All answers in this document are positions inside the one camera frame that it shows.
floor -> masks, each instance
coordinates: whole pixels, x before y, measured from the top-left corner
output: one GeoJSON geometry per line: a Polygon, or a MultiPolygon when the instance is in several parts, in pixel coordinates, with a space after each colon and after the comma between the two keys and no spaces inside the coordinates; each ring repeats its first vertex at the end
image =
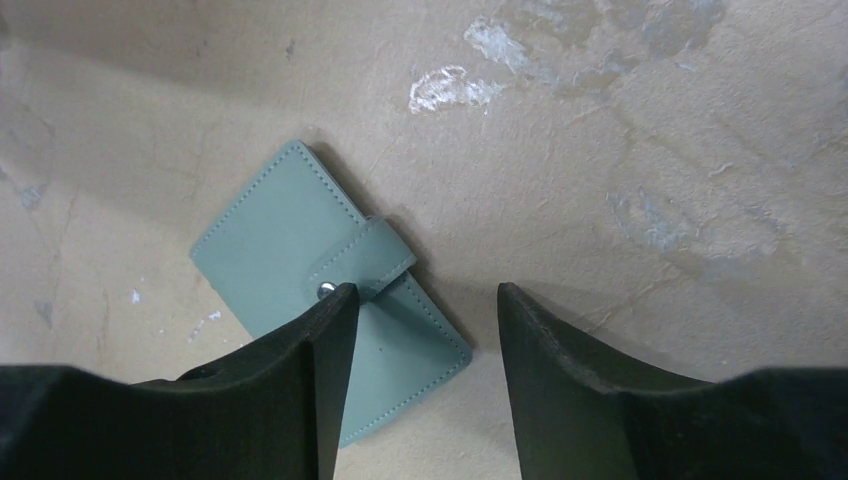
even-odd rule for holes
{"type": "Polygon", "coordinates": [[[848,364],[848,2],[4,0],[0,360],[250,341],[190,262],[286,140],[475,347],[341,479],[518,478],[495,289],[706,379],[848,364]]]}

